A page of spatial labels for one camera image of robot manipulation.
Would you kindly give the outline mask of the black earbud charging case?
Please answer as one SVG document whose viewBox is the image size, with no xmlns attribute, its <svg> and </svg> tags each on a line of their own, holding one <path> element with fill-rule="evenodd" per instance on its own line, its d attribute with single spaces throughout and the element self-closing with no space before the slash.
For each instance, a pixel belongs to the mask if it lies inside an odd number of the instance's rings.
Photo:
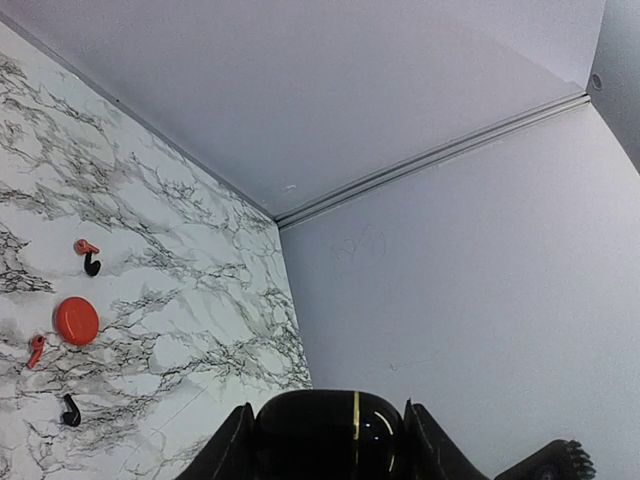
<svg viewBox="0 0 640 480">
<path fill-rule="evenodd" d="M 406 428 L 398 410 L 360 391 L 299 390 L 269 400 L 252 432 L 259 479 L 403 479 Z"/>
</svg>

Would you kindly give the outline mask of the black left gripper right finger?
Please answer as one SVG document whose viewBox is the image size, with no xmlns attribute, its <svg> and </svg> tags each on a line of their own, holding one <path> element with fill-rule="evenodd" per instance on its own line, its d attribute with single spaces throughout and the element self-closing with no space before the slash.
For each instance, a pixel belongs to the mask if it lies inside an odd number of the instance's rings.
<svg viewBox="0 0 640 480">
<path fill-rule="evenodd" d="M 414 479 L 483 479 L 423 405 L 407 401 L 404 422 L 409 464 Z M 498 477 L 502 480 L 593 479 L 596 469 L 576 440 L 557 439 L 524 458 Z"/>
</svg>

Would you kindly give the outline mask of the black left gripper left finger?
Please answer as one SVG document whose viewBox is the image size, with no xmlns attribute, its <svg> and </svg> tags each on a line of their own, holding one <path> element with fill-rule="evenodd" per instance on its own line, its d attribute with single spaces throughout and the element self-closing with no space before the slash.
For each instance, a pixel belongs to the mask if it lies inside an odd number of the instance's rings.
<svg viewBox="0 0 640 480">
<path fill-rule="evenodd" d="M 256 478 L 252 451 L 254 412 L 237 406 L 177 480 L 249 480 Z"/>
</svg>

